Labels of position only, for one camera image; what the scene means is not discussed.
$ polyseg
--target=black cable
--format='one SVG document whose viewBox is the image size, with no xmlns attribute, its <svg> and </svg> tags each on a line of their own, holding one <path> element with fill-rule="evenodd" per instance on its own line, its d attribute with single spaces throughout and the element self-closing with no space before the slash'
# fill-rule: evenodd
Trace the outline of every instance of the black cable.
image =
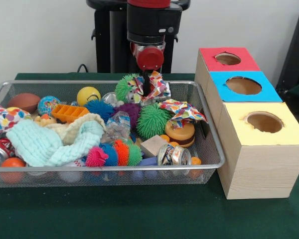
<svg viewBox="0 0 299 239">
<path fill-rule="evenodd" d="M 80 72 L 80 70 L 81 70 L 82 67 L 84 67 L 86 73 L 89 73 L 89 70 L 88 70 L 88 68 L 86 67 L 85 64 L 81 64 L 81 65 L 79 66 L 79 68 L 78 68 L 78 70 L 77 70 L 77 73 Z"/>
</svg>

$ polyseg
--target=plastic bag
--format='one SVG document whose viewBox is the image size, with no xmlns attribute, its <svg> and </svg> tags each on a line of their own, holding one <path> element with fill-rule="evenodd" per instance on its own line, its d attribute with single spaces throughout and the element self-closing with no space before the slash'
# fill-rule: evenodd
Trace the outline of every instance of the plastic bag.
<svg viewBox="0 0 299 239">
<path fill-rule="evenodd" d="M 120 139 L 124 143 L 128 141 L 131 133 L 131 123 L 129 114 L 123 111 L 117 112 L 109 118 L 106 123 L 106 132 L 103 134 L 101 143 L 113 143 Z"/>
</svg>

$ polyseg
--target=box stack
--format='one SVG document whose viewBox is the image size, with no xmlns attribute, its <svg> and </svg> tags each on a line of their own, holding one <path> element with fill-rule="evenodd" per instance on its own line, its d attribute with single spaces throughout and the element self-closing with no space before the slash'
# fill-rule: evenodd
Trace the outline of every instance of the box stack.
<svg viewBox="0 0 299 239">
<path fill-rule="evenodd" d="M 245 48 L 201 48 L 204 91 L 226 163 L 227 199 L 286 198 L 299 175 L 299 124 Z"/>
</svg>

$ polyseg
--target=yellow box lid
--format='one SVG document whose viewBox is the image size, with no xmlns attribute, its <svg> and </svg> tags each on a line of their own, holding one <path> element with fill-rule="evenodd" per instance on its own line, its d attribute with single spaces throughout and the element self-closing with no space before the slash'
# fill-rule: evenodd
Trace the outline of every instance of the yellow box lid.
<svg viewBox="0 0 299 239">
<path fill-rule="evenodd" d="M 224 103 L 242 145 L 299 145 L 299 123 L 286 103 Z"/>
</svg>

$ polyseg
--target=blue box lid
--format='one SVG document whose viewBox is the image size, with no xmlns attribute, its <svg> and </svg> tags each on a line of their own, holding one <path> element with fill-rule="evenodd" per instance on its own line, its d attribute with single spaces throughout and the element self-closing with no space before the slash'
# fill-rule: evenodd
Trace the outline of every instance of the blue box lid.
<svg viewBox="0 0 299 239">
<path fill-rule="evenodd" d="M 210 72 L 210 76 L 225 102 L 282 102 L 261 71 Z M 236 93 L 233 89 L 246 94 Z"/>
</svg>

